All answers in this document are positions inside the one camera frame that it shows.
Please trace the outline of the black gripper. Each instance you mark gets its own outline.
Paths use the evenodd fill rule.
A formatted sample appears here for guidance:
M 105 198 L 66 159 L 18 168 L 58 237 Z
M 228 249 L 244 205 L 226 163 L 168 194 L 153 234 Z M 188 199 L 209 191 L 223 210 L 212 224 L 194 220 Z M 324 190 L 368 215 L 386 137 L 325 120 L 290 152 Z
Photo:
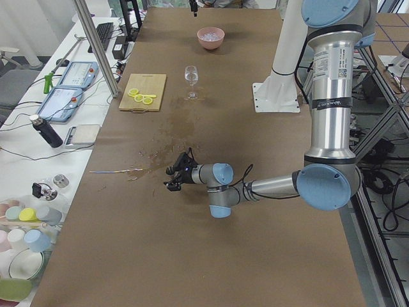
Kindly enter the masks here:
M 169 166 L 166 168 L 167 175 L 174 175 L 175 172 L 176 170 L 174 169 L 173 166 Z M 175 181 L 164 182 L 164 185 L 169 191 L 180 191 L 181 184 L 193 184 L 194 181 L 192 179 L 192 168 L 183 168 L 182 170 L 177 172 L 175 179 L 176 182 Z

